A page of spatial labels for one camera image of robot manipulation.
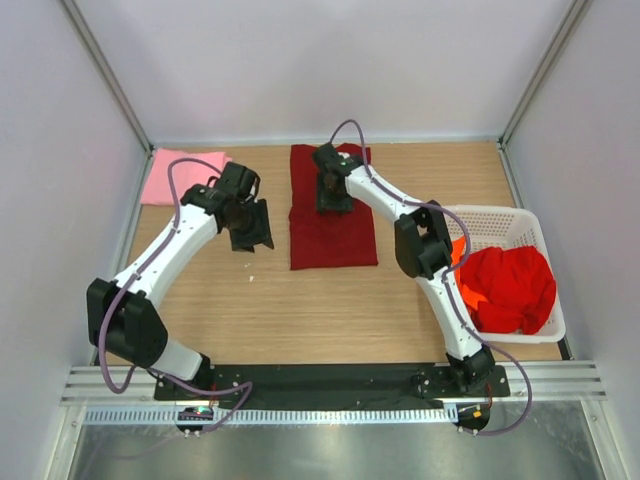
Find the dark red t-shirt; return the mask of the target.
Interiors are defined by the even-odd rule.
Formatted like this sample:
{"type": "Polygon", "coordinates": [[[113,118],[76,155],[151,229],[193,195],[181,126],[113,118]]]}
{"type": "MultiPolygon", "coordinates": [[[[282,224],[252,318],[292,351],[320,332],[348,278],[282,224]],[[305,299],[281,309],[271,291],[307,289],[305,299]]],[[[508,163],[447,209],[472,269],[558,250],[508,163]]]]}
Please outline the dark red t-shirt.
{"type": "Polygon", "coordinates": [[[345,214],[316,211],[319,170],[312,160],[315,150],[307,144],[296,144],[290,149],[290,268],[376,266],[374,219],[368,206],[356,201],[353,210],[345,214]]]}

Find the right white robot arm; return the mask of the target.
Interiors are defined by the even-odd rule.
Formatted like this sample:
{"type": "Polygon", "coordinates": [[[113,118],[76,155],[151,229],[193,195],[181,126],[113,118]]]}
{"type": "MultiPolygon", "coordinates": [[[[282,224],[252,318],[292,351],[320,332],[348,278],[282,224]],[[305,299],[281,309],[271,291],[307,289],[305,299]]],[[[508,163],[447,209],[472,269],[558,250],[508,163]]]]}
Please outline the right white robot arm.
{"type": "Polygon", "coordinates": [[[425,293],[440,326],[451,385],[461,395],[476,394],[493,373],[495,359],[471,320],[455,277],[458,265],[446,219],[467,235],[464,224],[439,203],[405,194],[366,160],[340,153],[331,143],[317,147],[312,159],[318,168],[318,212],[345,214],[359,201],[391,223],[396,262],[425,293]]]}

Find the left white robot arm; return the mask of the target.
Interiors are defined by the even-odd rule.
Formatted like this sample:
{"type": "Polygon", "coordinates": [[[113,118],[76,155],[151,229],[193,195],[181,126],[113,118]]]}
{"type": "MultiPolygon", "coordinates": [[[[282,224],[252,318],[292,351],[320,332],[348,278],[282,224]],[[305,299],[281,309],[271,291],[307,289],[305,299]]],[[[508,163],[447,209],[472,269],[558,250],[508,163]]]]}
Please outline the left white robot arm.
{"type": "Polygon", "coordinates": [[[204,184],[184,193],[167,176],[174,214],[146,250],[111,280],[97,278],[87,288],[89,341],[97,349],[101,373],[116,394],[106,356],[112,354],[160,375],[191,400],[211,394],[210,359],[171,339],[158,309],[173,282],[192,257],[222,231],[235,252],[274,246],[265,200],[259,198],[260,176],[238,163],[216,168],[204,184]]]}

